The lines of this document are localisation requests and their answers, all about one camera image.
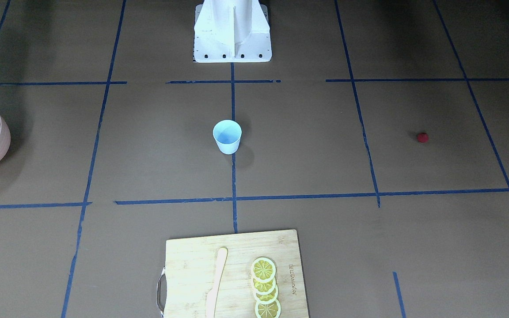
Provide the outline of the lemon slice nearest board edge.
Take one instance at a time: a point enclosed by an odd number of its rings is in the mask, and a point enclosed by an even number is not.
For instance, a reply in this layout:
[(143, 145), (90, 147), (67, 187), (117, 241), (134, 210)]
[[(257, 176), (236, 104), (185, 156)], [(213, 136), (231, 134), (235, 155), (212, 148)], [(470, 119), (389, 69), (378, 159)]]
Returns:
[(257, 318), (279, 318), (281, 315), (281, 303), (279, 300), (270, 303), (257, 301), (254, 313)]

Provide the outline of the lemon slice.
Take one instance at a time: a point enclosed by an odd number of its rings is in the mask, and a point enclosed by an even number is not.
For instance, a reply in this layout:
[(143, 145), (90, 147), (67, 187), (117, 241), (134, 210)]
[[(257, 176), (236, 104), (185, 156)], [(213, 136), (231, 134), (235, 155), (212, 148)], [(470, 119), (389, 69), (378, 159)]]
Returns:
[(252, 290), (255, 294), (268, 295), (273, 293), (276, 290), (276, 287), (277, 283), (275, 278), (268, 282), (261, 282), (254, 278), (252, 279)]
[(260, 294), (256, 288), (253, 288), (253, 296), (257, 303), (271, 304), (271, 303), (275, 302), (279, 296), (279, 287), (275, 286), (267, 294)]

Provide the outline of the light blue paper cup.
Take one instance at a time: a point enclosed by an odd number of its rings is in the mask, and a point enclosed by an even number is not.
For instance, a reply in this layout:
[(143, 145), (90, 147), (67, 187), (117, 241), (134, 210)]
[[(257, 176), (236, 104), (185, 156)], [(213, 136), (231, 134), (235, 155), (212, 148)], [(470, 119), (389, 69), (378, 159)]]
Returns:
[(213, 137), (219, 150), (225, 155), (237, 152), (242, 137), (242, 127), (233, 120), (219, 121), (213, 128)]

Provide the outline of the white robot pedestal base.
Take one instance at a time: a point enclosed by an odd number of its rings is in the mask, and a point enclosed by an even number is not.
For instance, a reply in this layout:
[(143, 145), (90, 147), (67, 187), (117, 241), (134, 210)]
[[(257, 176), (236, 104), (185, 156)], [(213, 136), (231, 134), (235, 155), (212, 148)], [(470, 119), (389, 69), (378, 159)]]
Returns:
[(258, 0), (205, 0), (196, 6), (194, 62), (261, 63), (271, 57), (266, 5)]

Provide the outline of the lemon slice nearest board centre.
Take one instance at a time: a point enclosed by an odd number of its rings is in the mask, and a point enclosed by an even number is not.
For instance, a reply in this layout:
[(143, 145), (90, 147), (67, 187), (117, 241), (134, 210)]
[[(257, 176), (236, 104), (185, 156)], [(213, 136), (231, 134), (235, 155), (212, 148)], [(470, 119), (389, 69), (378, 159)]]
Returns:
[(273, 280), (277, 270), (273, 260), (267, 257), (258, 257), (251, 264), (252, 279), (260, 283), (267, 283)]

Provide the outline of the bamboo cutting board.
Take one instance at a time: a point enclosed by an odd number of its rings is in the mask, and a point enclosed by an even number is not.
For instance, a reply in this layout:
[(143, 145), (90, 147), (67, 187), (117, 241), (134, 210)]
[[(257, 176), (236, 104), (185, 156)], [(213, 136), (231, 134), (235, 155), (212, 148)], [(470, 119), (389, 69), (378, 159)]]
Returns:
[(212, 237), (181, 238), (166, 243), (164, 318), (206, 318), (206, 294), (212, 288), (217, 252), (228, 249), (215, 318), (256, 318), (251, 264), (258, 257), (275, 262), (280, 318), (309, 317), (297, 231), (274, 230)]

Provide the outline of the red strawberry on table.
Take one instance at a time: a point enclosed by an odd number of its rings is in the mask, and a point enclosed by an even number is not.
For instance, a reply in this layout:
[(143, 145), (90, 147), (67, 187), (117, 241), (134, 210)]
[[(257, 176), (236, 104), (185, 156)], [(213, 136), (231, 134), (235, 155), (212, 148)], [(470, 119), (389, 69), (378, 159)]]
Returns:
[(420, 132), (416, 135), (416, 139), (419, 143), (428, 143), (429, 135), (426, 132)]

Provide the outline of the yellow plastic knife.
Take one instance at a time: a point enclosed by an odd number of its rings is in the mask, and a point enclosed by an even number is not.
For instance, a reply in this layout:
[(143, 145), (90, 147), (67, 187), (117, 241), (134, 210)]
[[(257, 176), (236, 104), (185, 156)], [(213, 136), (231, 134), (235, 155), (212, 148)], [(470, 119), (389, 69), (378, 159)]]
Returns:
[(228, 249), (226, 247), (221, 247), (217, 252), (212, 288), (206, 294), (206, 305), (205, 305), (206, 318), (214, 318), (215, 317), (218, 292), (220, 290), (220, 282), (221, 282), (222, 274), (224, 273), (224, 267), (226, 264), (227, 257), (228, 257)]

